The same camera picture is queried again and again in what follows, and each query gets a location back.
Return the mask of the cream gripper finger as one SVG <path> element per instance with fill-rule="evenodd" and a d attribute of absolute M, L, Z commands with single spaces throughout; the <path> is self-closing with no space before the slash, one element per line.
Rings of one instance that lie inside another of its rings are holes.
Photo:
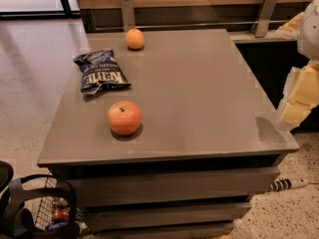
<path fill-rule="evenodd" d="M 294 16 L 276 30 L 276 35 L 280 38 L 296 38 L 302 17 L 303 12 Z"/>
<path fill-rule="evenodd" d="M 299 127 L 318 105 L 319 62 L 311 60 L 302 69 L 292 67 L 277 109 L 277 127 L 281 130 Z"/>

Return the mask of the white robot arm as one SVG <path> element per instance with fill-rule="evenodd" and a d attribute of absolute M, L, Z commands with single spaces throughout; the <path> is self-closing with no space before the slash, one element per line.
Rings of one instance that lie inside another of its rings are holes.
<path fill-rule="evenodd" d="M 319 105 L 319 0 L 313 0 L 303 13 L 277 30 L 282 37 L 295 38 L 298 53 L 309 59 L 302 69 L 292 67 L 277 109 L 276 125 L 293 130 Z"/>

